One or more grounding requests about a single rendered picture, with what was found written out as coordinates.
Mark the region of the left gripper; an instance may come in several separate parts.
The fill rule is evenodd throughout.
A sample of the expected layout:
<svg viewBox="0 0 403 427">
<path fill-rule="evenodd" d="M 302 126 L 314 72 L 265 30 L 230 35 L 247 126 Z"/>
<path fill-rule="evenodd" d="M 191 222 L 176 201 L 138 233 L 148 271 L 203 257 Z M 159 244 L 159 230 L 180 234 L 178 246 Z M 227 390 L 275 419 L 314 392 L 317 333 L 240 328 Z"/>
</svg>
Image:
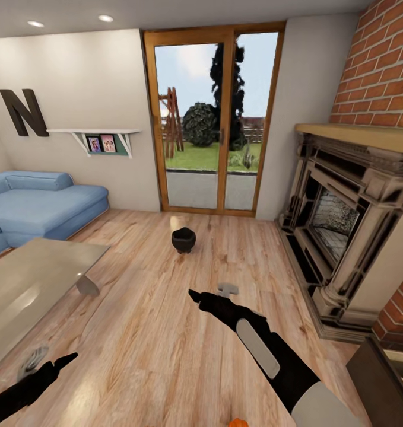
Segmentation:
<svg viewBox="0 0 403 427">
<path fill-rule="evenodd" d="M 33 404 L 56 379 L 59 371 L 77 357 L 77 353 L 63 356 L 55 362 L 45 363 L 38 371 L 11 386 L 18 391 L 19 406 L 15 413 L 23 407 Z"/>
</svg>

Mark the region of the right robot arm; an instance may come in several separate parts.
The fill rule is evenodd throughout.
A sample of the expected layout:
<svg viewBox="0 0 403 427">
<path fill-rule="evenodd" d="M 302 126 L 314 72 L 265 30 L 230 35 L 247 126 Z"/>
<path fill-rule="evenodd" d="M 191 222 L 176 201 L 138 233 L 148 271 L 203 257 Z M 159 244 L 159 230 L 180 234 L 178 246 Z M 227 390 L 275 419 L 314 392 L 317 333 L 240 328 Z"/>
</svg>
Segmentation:
<svg viewBox="0 0 403 427">
<path fill-rule="evenodd" d="M 223 282 L 217 288 L 215 295 L 189 295 L 237 333 L 298 427 L 366 427 L 278 333 L 271 334 L 263 314 L 230 301 L 238 286 Z"/>
</svg>

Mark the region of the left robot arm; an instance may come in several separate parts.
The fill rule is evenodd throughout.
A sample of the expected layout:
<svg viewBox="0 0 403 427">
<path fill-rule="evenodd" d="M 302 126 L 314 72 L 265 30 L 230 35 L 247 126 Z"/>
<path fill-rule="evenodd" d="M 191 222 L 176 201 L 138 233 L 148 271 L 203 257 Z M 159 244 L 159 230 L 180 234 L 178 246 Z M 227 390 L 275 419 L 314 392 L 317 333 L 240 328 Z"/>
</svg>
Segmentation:
<svg viewBox="0 0 403 427">
<path fill-rule="evenodd" d="M 35 369 L 49 353 L 49 347 L 39 347 L 19 366 L 17 383 L 0 393 L 0 423 L 23 407 L 33 404 L 56 379 L 59 371 L 77 357 L 77 353 L 49 361 Z"/>
</svg>

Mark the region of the cauldron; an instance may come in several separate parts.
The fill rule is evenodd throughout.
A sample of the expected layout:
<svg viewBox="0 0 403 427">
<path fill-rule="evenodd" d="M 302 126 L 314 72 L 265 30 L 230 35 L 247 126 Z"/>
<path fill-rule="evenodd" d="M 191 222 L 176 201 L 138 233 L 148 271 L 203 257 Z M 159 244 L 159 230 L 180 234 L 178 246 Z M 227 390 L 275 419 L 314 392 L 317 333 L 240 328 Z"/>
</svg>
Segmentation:
<svg viewBox="0 0 403 427">
<path fill-rule="evenodd" d="M 180 254 L 182 254 L 182 252 L 190 253 L 192 247 L 195 245 L 195 242 L 195 232 L 187 227 L 179 228 L 172 233 L 172 245 Z"/>
</svg>

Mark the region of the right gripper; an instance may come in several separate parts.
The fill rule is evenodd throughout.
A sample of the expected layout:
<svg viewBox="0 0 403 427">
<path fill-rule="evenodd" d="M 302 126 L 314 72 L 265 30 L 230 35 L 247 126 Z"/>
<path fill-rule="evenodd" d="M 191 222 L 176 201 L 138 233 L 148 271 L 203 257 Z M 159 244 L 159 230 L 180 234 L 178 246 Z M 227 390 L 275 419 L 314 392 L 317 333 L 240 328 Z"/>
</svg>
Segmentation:
<svg viewBox="0 0 403 427">
<path fill-rule="evenodd" d="M 199 303 L 199 309 L 201 311 L 206 311 L 211 313 L 213 316 L 218 318 L 223 322 L 223 311 L 229 305 L 232 304 L 229 298 L 224 298 L 221 296 L 216 296 L 214 294 L 209 294 L 207 292 L 203 292 L 199 294 L 198 292 L 194 292 L 189 290 L 189 295 L 193 299 L 195 303 Z"/>
</svg>

